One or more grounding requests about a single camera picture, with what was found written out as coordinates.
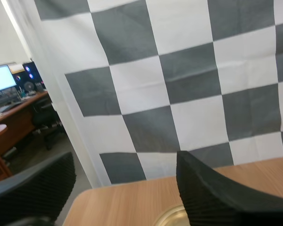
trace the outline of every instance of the checkerboard pattern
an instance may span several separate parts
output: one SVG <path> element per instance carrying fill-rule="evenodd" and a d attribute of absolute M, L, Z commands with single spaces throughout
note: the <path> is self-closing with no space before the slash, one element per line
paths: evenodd
<path fill-rule="evenodd" d="M 35 4 L 112 184 L 283 156 L 283 0 Z"/>

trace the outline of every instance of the office room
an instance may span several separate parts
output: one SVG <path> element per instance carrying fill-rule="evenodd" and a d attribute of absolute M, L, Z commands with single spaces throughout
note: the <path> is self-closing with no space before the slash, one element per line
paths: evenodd
<path fill-rule="evenodd" d="M 0 226 L 283 222 L 283 0 L 0 0 Z"/>
<path fill-rule="evenodd" d="M 30 49 L 3 3 L 0 0 L 0 182 L 70 152 L 76 183 L 58 214 L 56 224 L 62 225 L 74 198 L 91 185 Z"/>

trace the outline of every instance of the metal object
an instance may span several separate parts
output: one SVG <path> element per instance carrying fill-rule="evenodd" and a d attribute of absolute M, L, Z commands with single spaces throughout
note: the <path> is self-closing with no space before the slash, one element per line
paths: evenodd
<path fill-rule="evenodd" d="M 190 223 L 184 206 L 180 205 L 167 210 L 154 226 L 190 226 Z"/>

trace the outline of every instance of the computer monitor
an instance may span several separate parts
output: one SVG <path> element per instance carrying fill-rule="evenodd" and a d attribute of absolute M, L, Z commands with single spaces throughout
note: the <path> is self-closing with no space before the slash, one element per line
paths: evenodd
<path fill-rule="evenodd" d="M 16 85 L 13 75 L 7 65 L 0 66 L 0 90 L 7 89 Z"/>

